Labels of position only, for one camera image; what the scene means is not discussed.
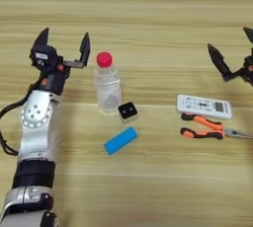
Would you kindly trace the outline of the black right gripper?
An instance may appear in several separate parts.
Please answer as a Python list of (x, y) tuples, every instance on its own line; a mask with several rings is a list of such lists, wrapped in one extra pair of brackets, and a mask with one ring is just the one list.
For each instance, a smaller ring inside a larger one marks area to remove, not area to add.
[[(249, 41), (253, 44), (253, 29), (250, 28), (244, 28), (244, 33), (246, 34)], [(218, 51), (216, 47), (214, 47), (212, 44), (208, 44), (208, 51), (209, 55), (211, 57), (211, 61), (216, 67), (216, 69), (221, 74), (222, 79), (227, 82), (230, 81), (236, 77), (241, 77), (243, 72), (244, 76), (243, 79), (245, 82), (249, 83), (251, 86), (253, 86), (253, 48), (251, 49), (251, 54), (244, 58), (244, 69), (240, 68), (235, 72), (232, 72), (227, 64), (224, 62), (224, 57), (222, 54)]]

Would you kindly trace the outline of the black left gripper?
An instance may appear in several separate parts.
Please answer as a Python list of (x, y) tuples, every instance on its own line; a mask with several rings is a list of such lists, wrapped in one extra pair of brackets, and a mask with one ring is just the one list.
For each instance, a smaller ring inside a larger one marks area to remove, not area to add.
[[(45, 28), (36, 38), (34, 45), (47, 45), (49, 28)], [(53, 61), (43, 59), (33, 59), (32, 65), (35, 66), (40, 76), (38, 81), (31, 86), (32, 90), (40, 90), (61, 95), (64, 89), (65, 81), (70, 76), (72, 68), (82, 69), (89, 60), (90, 38), (86, 33), (81, 41), (79, 48), (81, 53), (79, 60), (68, 61), (62, 57), (57, 57)]]

